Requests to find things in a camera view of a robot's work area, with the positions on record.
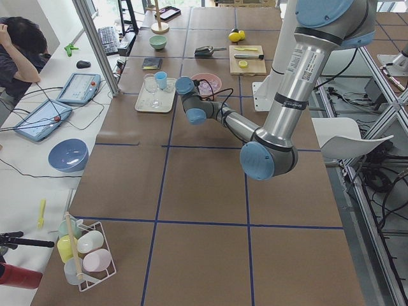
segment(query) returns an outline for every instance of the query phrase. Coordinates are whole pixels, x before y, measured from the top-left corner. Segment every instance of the dark shirt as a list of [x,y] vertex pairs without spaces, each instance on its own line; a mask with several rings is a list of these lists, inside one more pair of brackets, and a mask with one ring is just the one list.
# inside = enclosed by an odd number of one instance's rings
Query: dark shirt
[[[6,21],[7,17],[0,18],[0,24]],[[25,50],[20,52],[37,68],[40,72],[46,61],[40,54],[34,54]],[[0,45],[0,87],[5,87],[9,96],[14,97],[15,104],[26,93],[31,83],[23,82],[14,78],[15,73],[18,71],[16,64],[13,62],[7,51]]]

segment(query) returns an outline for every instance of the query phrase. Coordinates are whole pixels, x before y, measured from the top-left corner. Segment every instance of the barcode label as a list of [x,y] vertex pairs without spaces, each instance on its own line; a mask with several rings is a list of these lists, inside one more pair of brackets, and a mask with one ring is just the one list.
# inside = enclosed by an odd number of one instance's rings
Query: barcode label
[[304,71],[302,75],[302,80],[310,81],[311,76],[312,76],[311,72]]
[[322,53],[296,46],[286,71],[296,75],[295,77],[301,81],[312,83],[316,81],[323,59]]

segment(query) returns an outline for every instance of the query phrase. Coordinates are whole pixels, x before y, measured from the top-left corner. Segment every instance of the red object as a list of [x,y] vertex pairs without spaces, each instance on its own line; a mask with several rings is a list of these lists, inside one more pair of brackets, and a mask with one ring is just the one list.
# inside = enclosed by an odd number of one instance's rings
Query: red object
[[0,285],[36,289],[40,285],[42,277],[41,272],[0,263]]

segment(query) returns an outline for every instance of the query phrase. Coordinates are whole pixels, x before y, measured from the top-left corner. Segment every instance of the wooden cutting board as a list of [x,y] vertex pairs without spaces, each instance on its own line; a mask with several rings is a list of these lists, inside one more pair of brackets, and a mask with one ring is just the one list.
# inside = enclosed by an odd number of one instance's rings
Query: wooden cutting board
[[[256,48],[257,51],[235,50],[235,48]],[[264,59],[236,59],[235,54],[261,55],[263,54],[262,46],[255,45],[232,45],[229,46],[229,72],[232,75],[266,75],[266,66]],[[240,68],[239,61],[247,61],[248,67]]]

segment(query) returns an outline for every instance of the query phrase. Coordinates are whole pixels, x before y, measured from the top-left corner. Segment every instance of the aluminum pole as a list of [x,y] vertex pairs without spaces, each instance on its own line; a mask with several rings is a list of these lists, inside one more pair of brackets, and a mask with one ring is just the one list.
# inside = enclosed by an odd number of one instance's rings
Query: aluminum pole
[[96,60],[99,63],[99,67],[102,69],[102,74],[110,88],[112,96],[115,97],[119,93],[119,87],[117,85],[116,78],[113,76],[112,70],[110,68],[108,58],[105,54],[105,49],[99,39],[98,32],[96,31],[94,21],[92,19],[91,13],[88,10],[86,0],[72,0],[76,12],[78,13],[79,19],[84,27],[84,31],[87,33],[89,43],[95,53]]

